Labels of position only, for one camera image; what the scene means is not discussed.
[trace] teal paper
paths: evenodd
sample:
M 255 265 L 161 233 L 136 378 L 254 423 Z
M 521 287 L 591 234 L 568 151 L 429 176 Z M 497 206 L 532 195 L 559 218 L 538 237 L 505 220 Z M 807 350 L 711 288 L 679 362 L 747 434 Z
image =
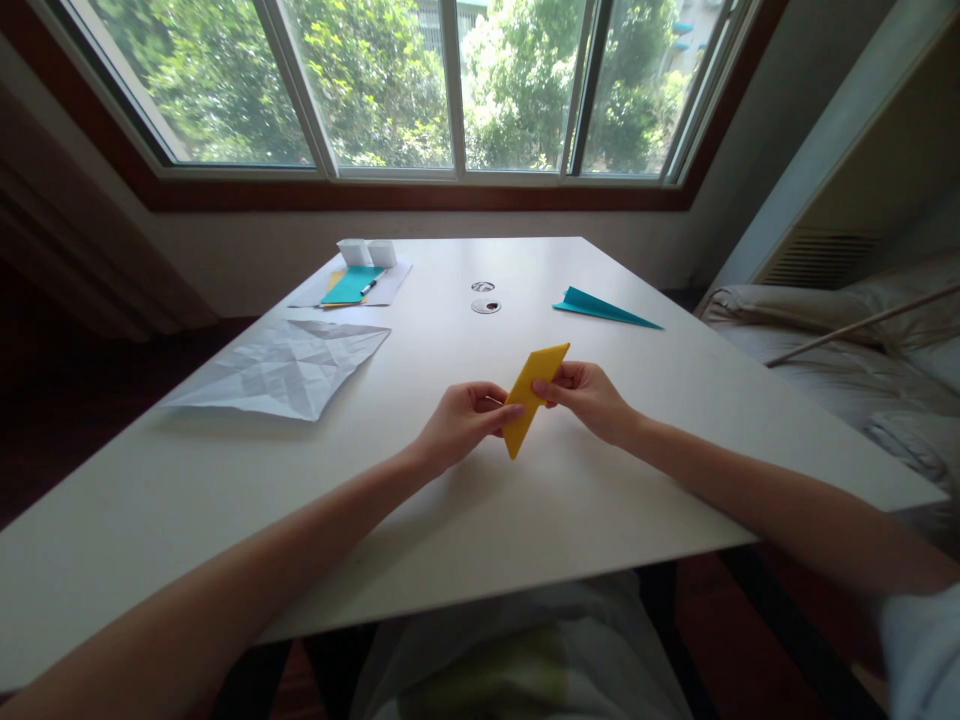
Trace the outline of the teal paper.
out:
M 382 272 L 383 268 L 371 268 L 364 265 L 347 268 L 347 274 L 340 278 L 340 282 L 333 286 L 333 290 L 326 294 L 320 304 L 360 302 L 363 300 L 360 291 L 376 280 Z
M 606 318 L 607 320 L 617 320 L 619 322 L 628 322 L 634 325 L 663 330 L 659 325 L 654 325 L 648 320 L 637 317 L 633 313 L 605 303 L 603 300 L 595 298 L 593 295 L 587 295 L 582 290 L 577 290 L 571 286 L 563 295 L 563 302 L 553 306 L 557 310 L 567 310 L 568 312 L 578 312 L 584 315 L 594 315 L 596 317 Z

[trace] window pane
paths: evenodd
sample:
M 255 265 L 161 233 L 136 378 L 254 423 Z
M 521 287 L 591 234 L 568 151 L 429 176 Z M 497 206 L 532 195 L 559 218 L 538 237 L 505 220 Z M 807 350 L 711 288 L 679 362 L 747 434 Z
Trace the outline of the window pane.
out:
M 72 0 L 181 162 L 312 165 L 249 0 Z
M 615 0 L 582 173 L 660 173 L 721 5 Z
M 457 4 L 468 168 L 557 171 L 583 6 L 583 0 Z
M 453 167 L 436 0 L 283 0 L 337 162 Z

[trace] stick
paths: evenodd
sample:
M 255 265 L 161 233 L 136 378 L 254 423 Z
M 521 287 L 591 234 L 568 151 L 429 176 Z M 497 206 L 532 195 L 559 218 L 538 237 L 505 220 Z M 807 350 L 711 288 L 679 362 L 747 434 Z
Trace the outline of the stick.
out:
M 874 323 L 878 323 L 881 320 L 887 320 L 888 318 L 892 318 L 894 315 L 899 315 L 900 313 L 907 312 L 907 310 L 913 310 L 915 308 L 920 307 L 921 305 L 926 305 L 927 303 L 933 302 L 934 300 L 939 300 L 940 298 L 946 297 L 947 295 L 955 293 L 958 290 L 960 290 L 960 283 L 956 285 L 951 285 L 950 287 L 943 288 L 942 290 L 937 290 L 936 292 L 932 292 L 929 295 L 924 295 L 922 297 L 917 298 L 916 300 L 911 300 L 910 302 L 904 303 L 903 305 L 898 305 L 895 308 L 884 310 L 882 313 L 871 315 L 865 320 L 861 320 L 858 323 L 853 323 L 852 325 L 847 325 L 846 327 L 842 327 L 839 330 L 834 330 L 829 335 L 824 335 L 823 337 L 817 338 L 816 340 L 811 340 L 805 345 L 801 345 L 798 348 L 794 348 L 790 352 L 785 353 L 780 357 L 774 358 L 773 360 L 768 360 L 767 362 L 764 363 L 764 365 L 766 365 L 767 367 L 776 367 L 777 365 L 785 363 L 790 358 L 796 357 L 800 353 L 805 353 L 807 350 L 813 350 L 813 348 L 820 347 L 821 345 L 824 345 L 830 342 L 831 340 L 836 340 L 837 338 L 841 338 L 841 337 L 844 337 L 845 335 L 849 335 L 854 330 L 859 330 L 862 327 L 873 325 Z

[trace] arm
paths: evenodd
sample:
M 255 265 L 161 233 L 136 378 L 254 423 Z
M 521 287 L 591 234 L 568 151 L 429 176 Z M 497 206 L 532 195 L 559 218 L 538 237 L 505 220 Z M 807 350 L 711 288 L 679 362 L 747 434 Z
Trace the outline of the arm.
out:
M 564 363 L 534 392 L 800 562 L 858 593 L 939 592 L 960 566 L 893 518 L 813 478 L 701 440 L 633 410 L 596 365 Z
M 177 718 L 270 620 L 387 515 L 523 413 L 491 383 L 451 387 L 420 437 L 147 598 L 8 702 L 0 717 Z

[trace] left hand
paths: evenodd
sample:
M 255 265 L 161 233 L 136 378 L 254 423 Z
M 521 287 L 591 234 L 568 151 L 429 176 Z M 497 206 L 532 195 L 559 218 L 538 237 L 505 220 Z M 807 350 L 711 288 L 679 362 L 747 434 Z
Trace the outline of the left hand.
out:
M 436 477 L 465 458 L 487 435 L 523 415 L 522 405 L 504 405 L 507 391 L 490 382 L 451 385 L 410 449 Z

